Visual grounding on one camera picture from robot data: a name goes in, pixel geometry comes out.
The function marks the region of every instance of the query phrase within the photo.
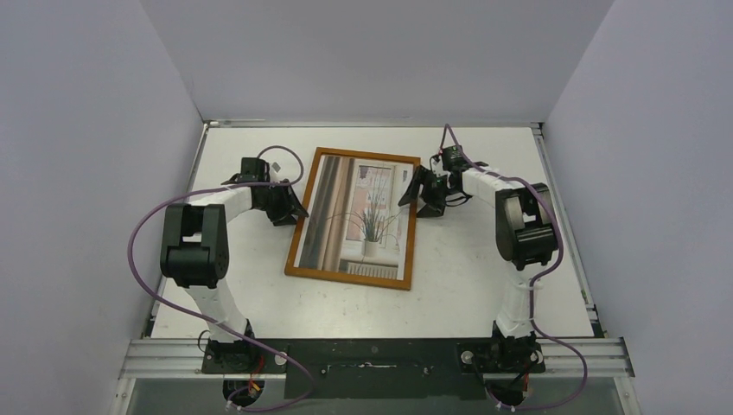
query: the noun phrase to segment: white pot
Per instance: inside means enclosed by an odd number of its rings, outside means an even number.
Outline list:
[[[361,245],[361,254],[365,257],[376,257],[379,249],[379,242],[365,240]]]

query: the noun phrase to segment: white table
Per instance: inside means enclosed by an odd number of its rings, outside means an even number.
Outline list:
[[[466,153],[507,175],[546,182],[529,128],[456,128]],[[239,171],[239,159],[268,145],[297,152],[306,176],[316,147],[406,156],[423,163],[435,154],[442,128],[213,128],[201,155],[194,189],[216,187]],[[295,178],[292,156],[274,150],[264,157]],[[294,186],[302,198],[305,180]],[[226,276],[239,309],[260,338],[399,338],[490,336],[507,281],[505,261],[494,243],[494,211],[474,199],[448,208],[441,219],[417,221],[410,291],[341,284],[283,273],[294,227],[273,227],[264,212],[229,223],[231,263]],[[593,335],[570,256],[544,278],[537,323],[548,334]],[[195,309],[172,281],[163,295]],[[152,337],[196,337],[203,321],[161,306]]]

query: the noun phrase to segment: radiator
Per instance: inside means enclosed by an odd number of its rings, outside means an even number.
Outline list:
[[[347,273],[355,275],[364,275],[367,277],[397,279],[396,266],[382,266],[372,264],[360,264],[358,262],[349,262]]]

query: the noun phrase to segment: painting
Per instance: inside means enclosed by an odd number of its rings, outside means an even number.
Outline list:
[[[285,274],[409,290],[417,204],[397,206],[419,157],[316,149]]]

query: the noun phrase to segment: gray wall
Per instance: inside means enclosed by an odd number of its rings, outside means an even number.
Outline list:
[[[142,0],[204,118],[539,121],[613,0]]]
[[[201,121],[137,0],[3,2],[0,56],[0,412],[106,413]]]
[[[731,413],[733,2],[616,0],[545,126],[646,414]]]

